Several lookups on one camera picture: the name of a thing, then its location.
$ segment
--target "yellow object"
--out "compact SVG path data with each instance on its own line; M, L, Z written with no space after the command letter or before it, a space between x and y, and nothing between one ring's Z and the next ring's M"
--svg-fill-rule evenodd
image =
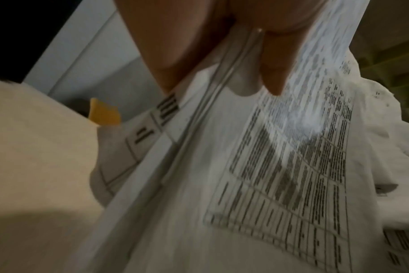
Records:
M91 98L88 118L98 125L120 124L120 114L118 109L99 101L97 98Z

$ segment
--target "table surface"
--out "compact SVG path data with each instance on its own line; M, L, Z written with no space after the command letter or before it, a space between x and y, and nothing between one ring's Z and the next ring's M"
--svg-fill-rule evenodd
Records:
M56 272L102 212L89 188L97 125L0 82L0 273Z

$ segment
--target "dark area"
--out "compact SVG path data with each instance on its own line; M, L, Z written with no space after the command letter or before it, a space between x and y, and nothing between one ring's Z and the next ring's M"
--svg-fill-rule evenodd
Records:
M80 2L0 1L0 80L22 82Z

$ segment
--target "hand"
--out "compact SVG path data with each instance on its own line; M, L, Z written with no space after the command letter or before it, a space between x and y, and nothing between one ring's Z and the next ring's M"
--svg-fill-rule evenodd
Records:
M235 21L266 31L260 74L279 95L326 0L115 0L143 60L169 92Z

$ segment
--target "skin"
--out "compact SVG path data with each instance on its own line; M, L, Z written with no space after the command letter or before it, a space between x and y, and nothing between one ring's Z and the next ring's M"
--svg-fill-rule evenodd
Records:
M143 60L171 89L235 22L265 31L260 74L281 94L297 52L326 0L115 0Z

